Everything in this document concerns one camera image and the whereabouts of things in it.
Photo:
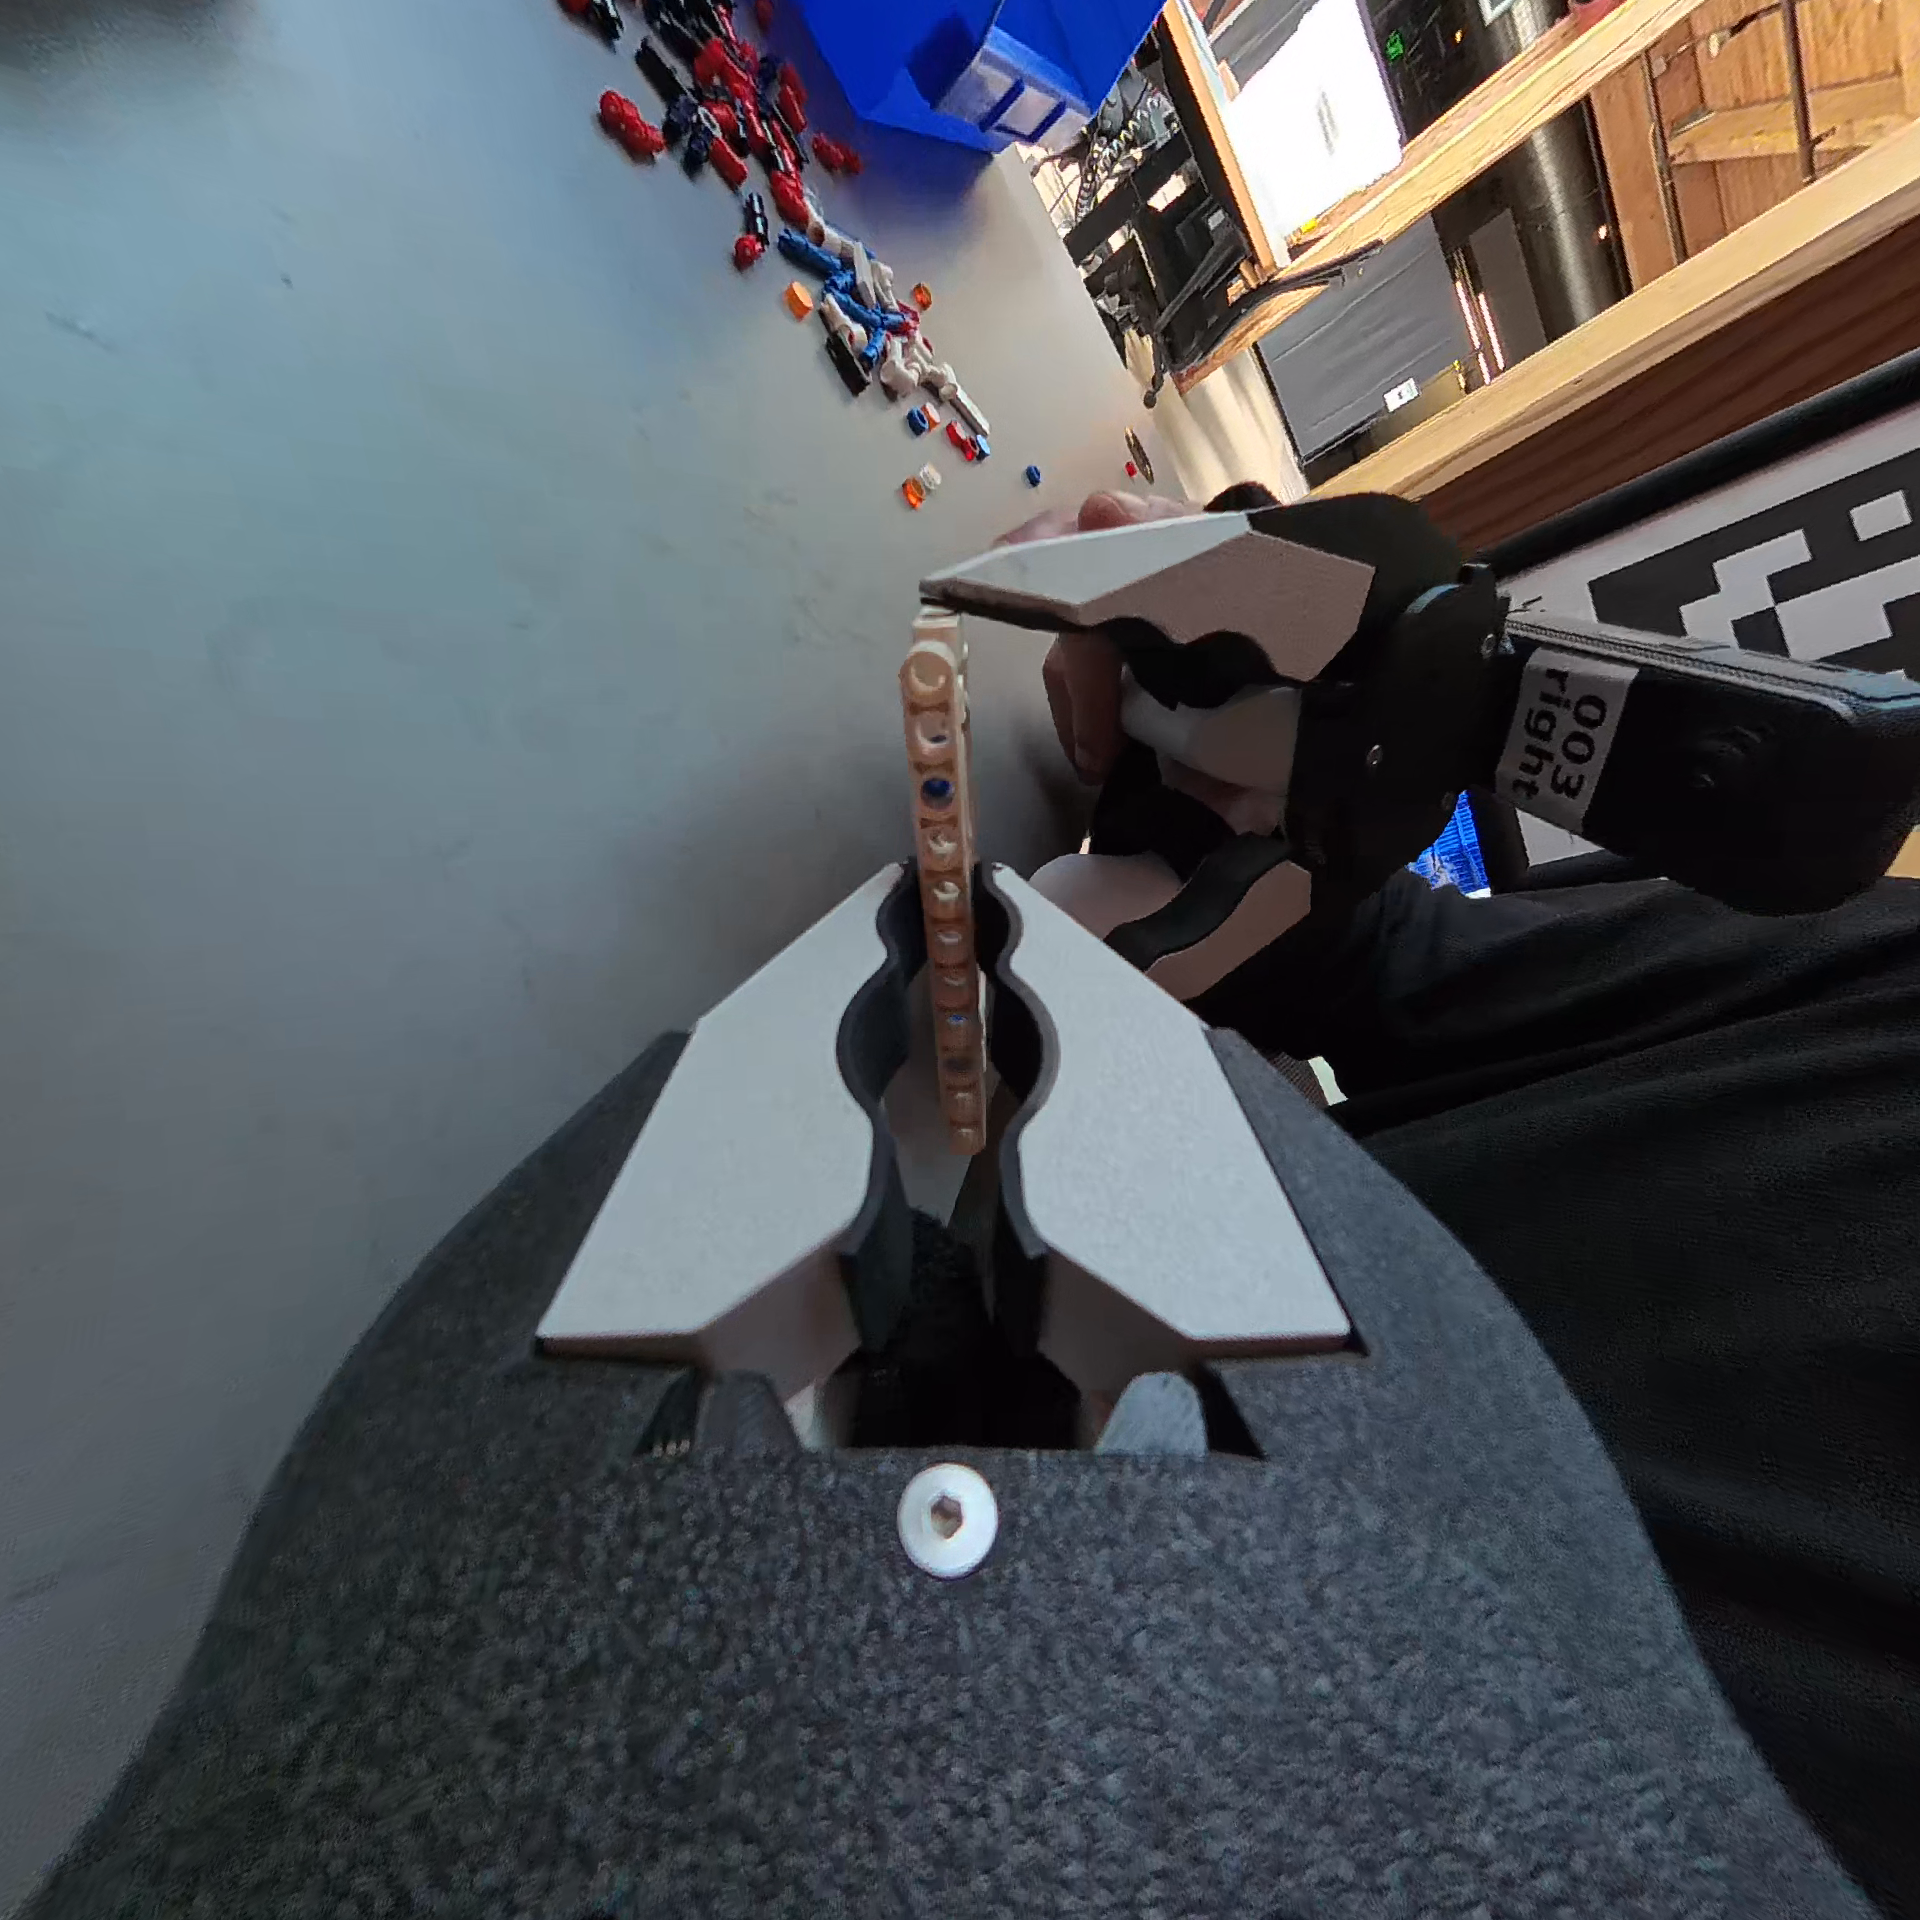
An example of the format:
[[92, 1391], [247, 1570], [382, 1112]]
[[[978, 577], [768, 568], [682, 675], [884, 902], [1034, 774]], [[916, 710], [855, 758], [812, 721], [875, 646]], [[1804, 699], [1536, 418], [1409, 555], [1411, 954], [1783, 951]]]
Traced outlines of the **stack of blue crates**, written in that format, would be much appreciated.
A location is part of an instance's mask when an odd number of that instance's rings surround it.
[[1457, 798], [1448, 827], [1441, 830], [1425, 851], [1412, 857], [1409, 867], [1435, 890], [1457, 888], [1474, 897], [1494, 894], [1494, 879], [1473, 814], [1473, 795], [1467, 790]]

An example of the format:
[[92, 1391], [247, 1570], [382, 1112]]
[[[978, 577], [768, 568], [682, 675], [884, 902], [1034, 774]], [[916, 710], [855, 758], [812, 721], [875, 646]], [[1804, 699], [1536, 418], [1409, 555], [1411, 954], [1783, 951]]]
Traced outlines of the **tan lego beam with holes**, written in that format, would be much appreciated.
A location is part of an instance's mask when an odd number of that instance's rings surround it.
[[987, 1143], [991, 1097], [975, 911], [969, 648], [958, 611], [916, 610], [899, 687], [936, 1082], [951, 1150], [972, 1158]]

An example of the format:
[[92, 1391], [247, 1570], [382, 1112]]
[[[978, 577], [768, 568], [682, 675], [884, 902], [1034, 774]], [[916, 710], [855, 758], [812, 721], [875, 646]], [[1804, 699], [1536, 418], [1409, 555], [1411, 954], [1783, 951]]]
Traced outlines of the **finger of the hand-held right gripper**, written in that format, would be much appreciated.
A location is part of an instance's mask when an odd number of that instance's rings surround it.
[[1307, 919], [1313, 877], [1276, 835], [1231, 834], [1190, 871], [1166, 851], [1059, 854], [1034, 888], [1178, 1000], [1199, 1000]]
[[1315, 681], [1359, 632], [1376, 570], [1282, 538], [1262, 511], [1148, 518], [1000, 544], [922, 600], [1010, 629], [1105, 637], [1150, 699], [1219, 709]]

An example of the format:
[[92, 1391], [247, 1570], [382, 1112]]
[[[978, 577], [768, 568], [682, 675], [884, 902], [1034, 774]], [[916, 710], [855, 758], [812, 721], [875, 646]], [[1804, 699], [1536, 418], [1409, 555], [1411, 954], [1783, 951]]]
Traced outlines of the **dark flat panel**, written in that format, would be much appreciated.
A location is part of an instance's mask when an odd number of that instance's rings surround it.
[[1473, 355], [1431, 219], [1406, 227], [1256, 347], [1303, 464]]

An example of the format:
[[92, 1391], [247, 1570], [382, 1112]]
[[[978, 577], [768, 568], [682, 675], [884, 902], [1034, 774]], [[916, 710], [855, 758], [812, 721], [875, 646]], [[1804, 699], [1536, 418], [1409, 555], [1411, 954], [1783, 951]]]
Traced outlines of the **white monitor screen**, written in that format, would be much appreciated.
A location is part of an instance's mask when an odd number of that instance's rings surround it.
[[1376, 25], [1360, 2], [1223, 3], [1200, 33], [1227, 157], [1238, 162], [1276, 270], [1350, 197], [1403, 157]]

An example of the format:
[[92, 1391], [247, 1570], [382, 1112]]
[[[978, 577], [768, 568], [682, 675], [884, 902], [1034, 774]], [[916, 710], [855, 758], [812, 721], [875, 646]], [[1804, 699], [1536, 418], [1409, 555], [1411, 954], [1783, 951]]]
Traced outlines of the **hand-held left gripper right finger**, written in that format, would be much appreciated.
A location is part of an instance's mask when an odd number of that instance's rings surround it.
[[1208, 1021], [1014, 867], [982, 871], [998, 1072], [991, 1312], [1023, 1447], [1096, 1448], [1129, 1386], [1355, 1350]]

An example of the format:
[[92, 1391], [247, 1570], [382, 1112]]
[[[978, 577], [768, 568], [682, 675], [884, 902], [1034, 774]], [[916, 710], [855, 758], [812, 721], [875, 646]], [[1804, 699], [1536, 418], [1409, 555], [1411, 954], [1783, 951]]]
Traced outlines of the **black round pillar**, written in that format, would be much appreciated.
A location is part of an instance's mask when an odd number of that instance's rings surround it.
[[1502, 160], [1499, 173], [1550, 343], [1631, 295], [1588, 103], [1532, 133]]

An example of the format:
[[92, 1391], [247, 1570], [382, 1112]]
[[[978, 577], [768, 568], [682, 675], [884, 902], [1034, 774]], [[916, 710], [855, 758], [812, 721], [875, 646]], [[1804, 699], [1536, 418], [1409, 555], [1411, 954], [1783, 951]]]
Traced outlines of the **person's right forearm black sleeve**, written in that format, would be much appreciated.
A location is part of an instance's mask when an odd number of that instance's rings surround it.
[[1919, 1899], [1919, 888], [1392, 877], [1199, 1000], [1524, 1315], [1724, 1694], [1886, 1915]]

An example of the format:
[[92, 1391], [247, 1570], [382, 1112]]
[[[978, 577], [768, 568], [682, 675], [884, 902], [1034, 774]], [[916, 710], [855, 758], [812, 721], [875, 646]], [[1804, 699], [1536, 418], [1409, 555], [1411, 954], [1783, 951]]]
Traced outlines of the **pile of small lego pieces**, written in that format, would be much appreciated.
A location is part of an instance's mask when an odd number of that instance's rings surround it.
[[809, 120], [801, 70], [744, 31], [737, 3], [562, 2], [578, 27], [626, 55], [642, 97], [609, 87], [594, 120], [638, 166], [674, 160], [734, 206], [737, 273], [782, 259], [788, 318], [819, 333], [850, 398], [880, 394], [914, 441], [942, 441], [963, 464], [993, 457], [991, 419], [928, 338], [931, 288], [904, 280], [835, 223], [819, 182], [855, 178], [863, 157]]

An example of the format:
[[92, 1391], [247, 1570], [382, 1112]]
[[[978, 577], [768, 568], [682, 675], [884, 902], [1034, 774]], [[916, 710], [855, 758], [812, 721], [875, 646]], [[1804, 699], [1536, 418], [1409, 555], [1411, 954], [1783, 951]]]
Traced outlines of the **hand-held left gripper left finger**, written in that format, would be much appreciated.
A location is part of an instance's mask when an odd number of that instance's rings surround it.
[[884, 1095], [919, 971], [919, 885], [892, 861], [687, 1032], [537, 1323], [542, 1355], [745, 1376], [802, 1443], [843, 1441], [843, 1367], [889, 1345], [912, 1295]]

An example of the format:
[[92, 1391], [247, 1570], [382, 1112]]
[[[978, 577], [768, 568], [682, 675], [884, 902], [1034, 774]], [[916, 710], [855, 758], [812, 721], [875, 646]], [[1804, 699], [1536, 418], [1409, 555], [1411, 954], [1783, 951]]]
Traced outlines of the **person's right hand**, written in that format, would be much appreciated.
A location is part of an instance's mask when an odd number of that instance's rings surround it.
[[[1282, 505], [1262, 482], [1238, 482], [1208, 502], [1208, 511], [1254, 511]], [[1050, 506], [1001, 537], [1001, 544], [1110, 533], [1122, 525], [1183, 518], [1195, 510], [1162, 495], [1096, 491], [1078, 506]], [[1042, 664], [1047, 709], [1064, 751], [1084, 784], [1098, 785], [1088, 851], [1100, 857], [1152, 854], [1171, 867], [1192, 866], [1225, 835], [1282, 832], [1281, 798], [1222, 781], [1183, 761], [1159, 761], [1159, 785], [1145, 778], [1144, 742], [1122, 726], [1122, 661], [1092, 635], [1056, 637]]]

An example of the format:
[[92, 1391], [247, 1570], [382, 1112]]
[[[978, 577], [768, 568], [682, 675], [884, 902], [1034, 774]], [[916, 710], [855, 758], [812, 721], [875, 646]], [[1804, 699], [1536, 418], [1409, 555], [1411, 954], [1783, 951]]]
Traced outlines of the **blue plastic storage bin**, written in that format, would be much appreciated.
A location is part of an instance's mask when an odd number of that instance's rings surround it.
[[1073, 144], [1163, 2], [799, 2], [852, 114], [976, 151]]

